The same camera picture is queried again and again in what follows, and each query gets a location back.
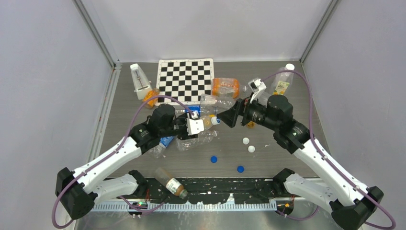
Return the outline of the white blue Pocari Sweat cap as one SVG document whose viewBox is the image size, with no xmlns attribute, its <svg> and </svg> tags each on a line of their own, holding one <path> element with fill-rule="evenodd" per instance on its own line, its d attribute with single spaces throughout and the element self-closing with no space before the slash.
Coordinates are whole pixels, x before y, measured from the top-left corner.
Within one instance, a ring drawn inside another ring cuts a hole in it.
<svg viewBox="0 0 406 230">
<path fill-rule="evenodd" d="M 215 126 L 215 125 L 220 124 L 221 120 L 219 118 L 217 118 L 216 116 L 213 116 L 213 117 L 211 117 L 211 122 L 212 122 L 212 125 Z"/>
</svg>

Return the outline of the brown coffee bottle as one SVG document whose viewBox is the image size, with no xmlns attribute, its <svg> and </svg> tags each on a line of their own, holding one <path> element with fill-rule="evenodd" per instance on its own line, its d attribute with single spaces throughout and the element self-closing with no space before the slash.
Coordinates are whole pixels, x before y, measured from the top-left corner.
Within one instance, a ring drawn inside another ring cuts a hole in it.
<svg viewBox="0 0 406 230">
<path fill-rule="evenodd" d="M 155 179 L 160 182 L 166 189 L 168 189 L 173 195 L 178 196 L 181 199 L 185 199 L 188 195 L 188 191 L 184 185 L 181 184 L 174 176 L 163 168 L 157 168 L 154 172 Z"/>
</svg>

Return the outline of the tall clear juice bottle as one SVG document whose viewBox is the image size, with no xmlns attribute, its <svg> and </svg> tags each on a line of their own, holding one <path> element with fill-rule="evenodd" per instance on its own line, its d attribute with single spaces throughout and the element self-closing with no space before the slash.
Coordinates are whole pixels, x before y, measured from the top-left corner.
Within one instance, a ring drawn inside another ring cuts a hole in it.
<svg viewBox="0 0 406 230">
<path fill-rule="evenodd" d="M 294 73 L 281 72 L 275 75 L 271 84 L 271 95 L 285 95 L 293 82 Z"/>
</svg>

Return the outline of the large white bottle cap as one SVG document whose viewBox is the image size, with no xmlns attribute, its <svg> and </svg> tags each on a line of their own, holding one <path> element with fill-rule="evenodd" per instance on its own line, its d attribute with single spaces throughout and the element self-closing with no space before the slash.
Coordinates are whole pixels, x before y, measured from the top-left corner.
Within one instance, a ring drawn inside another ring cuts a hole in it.
<svg viewBox="0 0 406 230">
<path fill-rule="evenodd" d="M 292 63 L 288 63 L 288 64 L 285 65 L 284 69 L 285 70 L 294 70 L 295 66 Z"/>
</svg>

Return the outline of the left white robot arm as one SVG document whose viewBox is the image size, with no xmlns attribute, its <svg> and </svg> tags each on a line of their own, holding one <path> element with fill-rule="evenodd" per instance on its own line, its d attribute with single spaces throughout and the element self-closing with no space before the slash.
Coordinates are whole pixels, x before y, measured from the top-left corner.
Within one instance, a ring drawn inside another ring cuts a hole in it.
<svg viewBox="0 0 406 230">
<path fill-rule="evenodd" d="M 72 220 L 77 220 L 103 201 L 123 195 L 142 198 L 147 186 L 138 171 L 111 180 L 107 177 L 158 146 L 161 138 L 191 139 L 202 131 L 204 122 L 197 113 L 176 116 L 172 105 L 162 104 L 145 122 L 131 126 L 117 144 L 99 157 L 74 170 L 60 170 L 56 177 L 56 203 L 62 204 Z"/>
</svg>

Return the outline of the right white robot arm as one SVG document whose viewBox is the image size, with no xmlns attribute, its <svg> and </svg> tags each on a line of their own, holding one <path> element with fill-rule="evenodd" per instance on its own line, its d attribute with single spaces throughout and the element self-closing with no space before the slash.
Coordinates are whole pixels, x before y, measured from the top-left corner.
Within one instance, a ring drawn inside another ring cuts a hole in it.
<svg viewBox="0 0 406 230">
<path fill-rule="evenodd" d="M 229 127 L 241 116 L 241 124 L 254 122 L 272 130 L 277 144 L 308 165 L 325 183 L 321 186 L 290 169 L 283 169 L 273 180 L 278 196 L 289 193 L 307 199 L 329 212 L 344 230 L 357 230 L 377 209 L 383 192 L 368 187 L 340 166 L 322 147 L 312 132 L 293 118 L 293 106 L 283 95 L 272 95 L 267 105 L 249 98 L 238 99 L 233 107 L 218 114 Z"/>
</svg>

